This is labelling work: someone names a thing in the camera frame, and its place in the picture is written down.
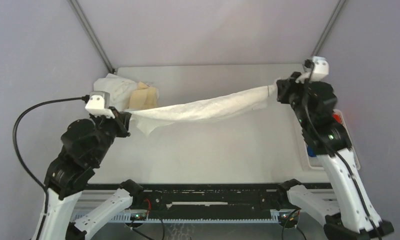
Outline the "cream towel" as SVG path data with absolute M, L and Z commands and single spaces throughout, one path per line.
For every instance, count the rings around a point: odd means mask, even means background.
M 146 136 L 159 127 L 177 123 L 216 122 L 265 108 L 277 91 L 276 84 L 255 87 L 229 95 L 144 110 L 126 109 L 136 127 Z

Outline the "blue towel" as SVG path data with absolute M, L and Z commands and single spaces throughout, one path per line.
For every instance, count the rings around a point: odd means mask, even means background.
M 310 158 L 315 158 L 317 155 L 315 154 L 315 152 L 313 151 L 313 149 L 310 146 L 306 147 L 306 151 L 307 151 L 307 155 Z

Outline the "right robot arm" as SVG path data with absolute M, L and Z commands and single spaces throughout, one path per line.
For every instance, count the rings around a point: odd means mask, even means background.
M 337 103 L 333 87 L 294 72 L 278 79 L 276 89 L 277 101 L 290 105 L 305 144 L 322 164 L 338 206 L 332 207 L 296 179 L 279 186 L 277 203 L 308 213 L 329 240 L 382 239 L 393 233 L 393 224 L 381 218 L 366 193 L 346 128 L 333 116 Z

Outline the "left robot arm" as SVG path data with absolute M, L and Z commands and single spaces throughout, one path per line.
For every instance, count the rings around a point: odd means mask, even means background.
M 83 217 L 72 213 L 88 181 L 95 175 L 115 138 L 130 136 L 129 112 L 112 111 L 112 118 L 93 116 L 72 122 L 61 136 L 62 149 L 49 165 L 44 184 L 45 206 L 35 240 L 90 240 L 119 212 L 144 203 L 143 187 L 123 181 L 113 195 Z

